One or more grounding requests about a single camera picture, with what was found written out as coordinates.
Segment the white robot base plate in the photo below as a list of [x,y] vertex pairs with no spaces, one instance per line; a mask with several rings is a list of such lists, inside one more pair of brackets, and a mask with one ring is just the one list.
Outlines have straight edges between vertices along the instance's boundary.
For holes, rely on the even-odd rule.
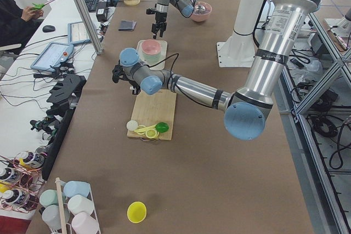
[[217,42],[217,57],[219,67],[250,68],[254,61],[255,49],[253,44]]

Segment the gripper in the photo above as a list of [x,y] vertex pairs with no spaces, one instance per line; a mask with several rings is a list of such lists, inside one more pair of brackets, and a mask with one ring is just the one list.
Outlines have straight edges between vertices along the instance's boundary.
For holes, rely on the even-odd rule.
[[138,92],[141,91],[140,85],[135,82],[135,81],[128,81],[130,83],[131,87],[131,91],[133,95],[138,95]]
[[157,39],[157,33],[160,32],[160,37],[163,37],[163,32],[166,31],[167,27],[167,13],[155,12],[155,23],[152,24],[151,32],[153,33],[153,39]]

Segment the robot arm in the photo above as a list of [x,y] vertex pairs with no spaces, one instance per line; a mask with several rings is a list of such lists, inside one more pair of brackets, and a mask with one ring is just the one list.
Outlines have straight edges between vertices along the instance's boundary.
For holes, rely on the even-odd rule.
[[275,8],[253,59],[246,83],[229,94],[171,70],[152,70],[136,49],[120,52],[113,81],[127,80],[139,91],[153,95],[161,89],[183,94],[205,107],[224,112],[226,130],[241,140],[261,135],[273,106],[272,93],[293,48],[305,17],[321,0],[273,0]]
[[157,0],[153,8],[146,10],[147,15],[154,15],[155,22],[152,24],[151,32],[153,39],[162,37],[167,28],[167,14],[169,5],[174,6],[183,17],[189,18],[195,10],[198,0]]

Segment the person's hand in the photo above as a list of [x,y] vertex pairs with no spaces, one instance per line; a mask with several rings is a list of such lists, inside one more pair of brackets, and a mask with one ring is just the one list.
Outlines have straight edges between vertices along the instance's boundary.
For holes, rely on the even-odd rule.
[[21,18],[28,22],[30,20],[36,20],[42,17],[44,14],[44,11],[42,9],[37,10],[33,9],[33,7],[26,7],[22,10],[22,15]]

